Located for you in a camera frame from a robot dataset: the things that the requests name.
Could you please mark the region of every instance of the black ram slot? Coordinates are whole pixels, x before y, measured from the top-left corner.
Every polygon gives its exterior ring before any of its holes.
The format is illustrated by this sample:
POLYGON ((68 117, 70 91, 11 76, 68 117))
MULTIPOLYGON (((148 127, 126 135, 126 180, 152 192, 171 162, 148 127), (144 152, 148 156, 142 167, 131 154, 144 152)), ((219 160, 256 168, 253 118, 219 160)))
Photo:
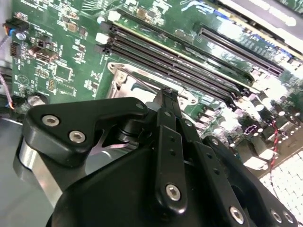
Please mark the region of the black ram slot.
POLYGON ((134 62, 137 62, 137 63, 151 69, 154 72, 157 72, 162 77, 172 78, 178 82, 181 82, 186 87, 194 88, 198 91, 203 92, 204 94, 212 96, 223 102, 233 103, 231 96, 225 96, 223 94, 219 94, 219 93, 213 91, 212 89, 210 89, 209 87, 203 86, 202 84, 199 84, 199 83, 195 83, 194 81, 192 81, 184 76, 178 75, 177 73, 172 72, 169 69, 166 69, 165 67, 161 67, 161 66, 157 65, 154 62, 150 61, 149 59, 143 58, 142 56, 136 56, 131 51, 122 49, 121 47, 118 47, 118 46, 112 46, 110 48, 110 50, 114 54, 117 54, 119 56, 130 59, 134 62))
POLYGON ((114 44, 116 44, 116 45, 122 44, 128 48, 132 48, 136 52, 141 53, 140 55, 142 55, 142 54, 147 55, 148 57, 155 59, 157 61, 156 62, 157 64, 162 64, 164 67, 167 67, 176 73, 182 74, 183 76, 186 76, 186 77, 190 76, 191 78, 194 78, 197 82, 204 83, 205 85, 207 85, 209 87, 213 87, 214 89, 217 89, 218 92, 225 92, 227 94, 233 92, 234 94, 236 94, 238 96, 240 95, 240 93, 237 90, 226 87, 225 85, 217 83, 216 81, 203 78, 201 76, 202 74, 198 74, 198 73, 192 71, 191 69, 181 66, 177 62, 173 62, 172 59, 169 59, 165 56, 161 56, 158 53, 154 53, 149 49, 139 46, 138 44, 136 44, 133 41, 126 40, 122 37, 117 37, 117 39, 114 41, 114 44))
POLYGON ((182 65, 183 66, 182 68, 185 70, 194 70, 195 72, 206 76, 211 81, 224 85, 224 87, 232 87, 233 89, 240 87, 241 90, 244 89, 242 86, 238 85, 237 83, 227 80, 222 75, 215 73, 215 72, 209 70, 208 68, 203 67, 199 64, 190 62, 189 60, 181 57, 180 55, 173 53, 173 52, 169 52, 168 50, 166 50, 160 46, 156 46, 155 44, 150 43, 147 40, 139 39, 137 36, 135 36, 134 34, 128 32, 128 31, 123 31, 123 32, 119 31, 118 34, 123 35, 123 36, 120 36, 120 37, 116 36, 115 39, 121 40, 124 42, 130 42, 134 45, 140 45, 135 42, 135 40, 137 39, 137 40, 139 40, 139 42, 141 44, 145 44, 148 49, 156 51, 157 55, 161 54, 161 55, 165 56, 166 58, 175 61, 178 65, 182 65))
POLYGON ((214 55, 212 55, 212 54, 210 54, 210 53, 208 53, 208 52, 206 52, 206 51, 204 51, 204 50, 202 50, 200 48, 195 47, 194 45, 188 43, 187 41, 182 40, 182 39, 180 39, 180 38, 178 38, 178 37, 176 37, 176 36, 174 36, 174 35, 166 32, 166 31, 164 31, 164 30, 162 30, 162 29, 160 29, 160 28, 158 28, 156 26, 153 26, 152 24, 147 23, 147 22, 139 19, 138 17, 136 17, 134 15, 131 15, 131 14, 125 12, 122 9, 117 9, 117 12, 120 13, 122 16, 124 16, 124 17, 126 17, 126 18, 128 18, 128 19, 130 19, 132 21, 137 22, 138 24, 144 25, 145 27, 147 27, 147 28, 149 28, 149 29, 151 29, 151 30, 159 33, 159 34, 165 35, 167 38, 169 38, 169 39, 171 39, 171 40, 173 40, 173 41, 175 41, 177 43, 180 43, 181 45, 183 45, 183 47, 190 48, 193 51, 199 53, 200 55, 205 56, 205 60, 207 62, 209 62, 208 59, 211 59, 211 60, 215 61, 216 63, 224 66, 225 68, 231 70, 232 72, 237 72, 237 73, 241 74, 243 77, 245 77, 245 79, 247 79, 248 81, 250 81, 250 83, 253 82, 254 79, 253 79, 253 77, 249 73, 247 73, 247 72, 245 72, 245 71, 243 71, 243 70, 241 70, 241 69, 239 69, 237 67, 234 67, 234 66, 230 65, 229 63, 221 60, 220 58, 218 58, 218 57, 216 57, 216 56, 214 56, 214 55))
POLYGON ((204 25, 200 25, 200 31, 198 35, 201 38, 206 39, 207 41, 222 47, 223 49, 250 62, 251 64, 273 74, 276 77, 279 77, 284 72, 284 69, 282 67, 278 66, 272 61, 264 58, 257 53, 252 52, 250 49, 241 46, 237 42, 224 37, 222 34, 212 29, 206 28, 204 25))

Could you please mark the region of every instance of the ram slot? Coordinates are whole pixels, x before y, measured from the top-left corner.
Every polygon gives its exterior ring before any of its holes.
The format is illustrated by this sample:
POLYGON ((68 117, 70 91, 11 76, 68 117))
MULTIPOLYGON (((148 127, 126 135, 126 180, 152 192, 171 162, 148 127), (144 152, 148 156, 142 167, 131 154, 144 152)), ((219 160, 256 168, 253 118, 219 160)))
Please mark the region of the ram slot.
POLYGON ((224 85, 225 87, 231 87, 233 89, 238 90, 238 88, 240 90, 243 90, 244 87, 240 86, 239 84, 230 81, 228 79, 226 79, 226 77, 219 73, 216 72, 215 70, 210 70, 206 67, 202 67, 201 65, 195 64, 193 62, 190 62, 189 60, 183 58, 181 55, 173 53, 173 52, 169 52, 164 48, 161 48, 160 46, 156 46, 153 43, 150 43, 146 40, 138 40, 138 37, 129 33, 128 31, 119 31, 117 32, 119 36, 115 36, 116 40, 120 40, 122 42, 126 42, 128 44, 131 45, 140 45, 142 48, 148 49, 148 50, 152 50, 154 52, 156 52, 158 55, 162 55, 165 56, 166 58, 171 59, 172 61, 174 61, 175 63, 177 63, 179 65, 179 67, 182 67, 182 69, 184 70, 192 70, 196 73, 199 73, 201 75, 203 75, 205 77, 205 79, 211 80, 215 83, 224 85))
POLYGON ((165 67, 165 64, 163 64, 161 61, 155 59, 149 59, 149 57, 145 56, 143 53, 135 53, 133 50, 129 50, 129 47, 127 46, 112 45, 110 47, 107 47, 106 51, 107 50, 109 50, 114 54, 117 54, 118 56, 124 57, 139 65, 142 65, 143 67, 149 68, 151 71, 155 72, 157 75, 163 78, 171 78, 186 87, 196 89, 197 91, 200 91, 206 95, 221 100, 226 104, 233 103, 231 94, 227 92, 220 93, 216 91, 215 90, 216 88, 214 87, 208 87, 204 84, 199 83, 196 80, 188 78, 187 76, 174 72, 168 67, 165 67))
POLYGON ((193 78, 198 83, 203 83, 204 85, 208 87, 213 87, 214 89, 217 89, 218 92, 224 92, 226 94, 229 94, 233 92, 235 95, 239 96, 240 93, 238 90, 227 87, 221 83, 217 83, 214 80, 211 80, 209 78, 206 78, 203 76, 203 74, 197 73, 189 68, 184 67, 183 65, 180 65, 180 63, 175 62, 173 59, 168 58, 164 55, 161 55, 157 52, 153 52, 151 49, 144 48, 142 46, 139 46, 135 42, 131 40, 127 40, 123 37, 116 37, 116 40, 113 42, 114 45, 118 46, 126 46, 128 48, 132 48, 134 52, 140 53, 140 55, 145 55, 146 57, 150 59, 154 59, 158 64, 161 64, 163 67, 169 68, 175 73, 181 74, 186 77, 193 78))
POLYGON ((282 67, 264 58, 263 56, 254 53, 250 49, 238 44, 237 42, 227 37, 224 37, 222 34, 212 29, 206 28, 204 25, 200 26, 201 30, 198 33, 198 36, 201 38, 222 47, 223 49, 273 74, 276 77, 279 77, 284 72, 284 69, 282 67))
POLYGON ((200 49, 200 48, 198 48, 198 47, 196 47, 196 46, 194 46, 190 43, 188 43, 185 40, 180 39, 179 37, 176 37, 175 35, 170 34, 169 32, 166 32, 166 31, 162 30, 161 28, 158 28, 158 27, 156 27, 156 26, 154 26, 150 23, 147 23, 147 22, 141 20, 140 18, 136 17, 135 15, 131 15, 131 14, 125 12, 122 9, 117 9, 117 12, 120 13, 125 18, 130 19, 130 20, 132 20, 132 21, 134 21, 134 22, 136 22, 140 25, 143 25, 143 26, 151 29, 154 32, 157 32, 159 34, 163 34, 167 38, 183 45, 184 50, 185 50, 185 48, 189 48, 189 49, 199 53, 200 55, 204 56, 205 61, 209 62, 210 64, 212 64, 212 63, 209 60, 212 60, 212 61, 216 62, 217 64, 220 64, 221 68, 225 68, 226 70, 229 70, 233 73, 240 74, 244 78, 246 78, 248 81, 250 81, 250 83, 253 82, 254 79, 248 72, 245 72, 245 71, 243 71, 243 70, 241 70, 237 67, 234 67, 234 66, 230 65, 229 63, 223 61, 222 59, 220 59, 220 58, 218 58, 218 57, 216 57, 216 56, 214 56, 214 55, 212 55, 212 54, 210 54, 210 53, 208 53, 208 52, 206 52, 206 51, 204 51, 204 50, 202 50, 202 49, 200 49))

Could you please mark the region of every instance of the mounting hole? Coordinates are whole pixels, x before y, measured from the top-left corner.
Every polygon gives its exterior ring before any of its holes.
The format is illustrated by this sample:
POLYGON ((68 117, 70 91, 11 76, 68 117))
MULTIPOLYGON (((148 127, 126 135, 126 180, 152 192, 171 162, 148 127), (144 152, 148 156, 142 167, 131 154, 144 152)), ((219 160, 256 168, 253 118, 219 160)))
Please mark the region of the mounting hole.
POLYGON ((165 113, 165 115, 168 116, 168 117, 171 116, 171 114, 170 114, 168 111, 165 111, 164 113, 165 113))
POLYGON ((50 126, 50 127, 54 127, 54 126, 57 126, 60 121, 59 119, 54 116, 54 115, 46 115, 42 118, 42 122, 47 125, 47 126, 50 126))
POLYGON ((217 175, 220 175, 220 171, 216 168, 214 168, 214 173, 217 174, 217 175))
POLYGON ((176 152, 173 149, 169 150, 169 152, 172 156, 176 156, 176 152))

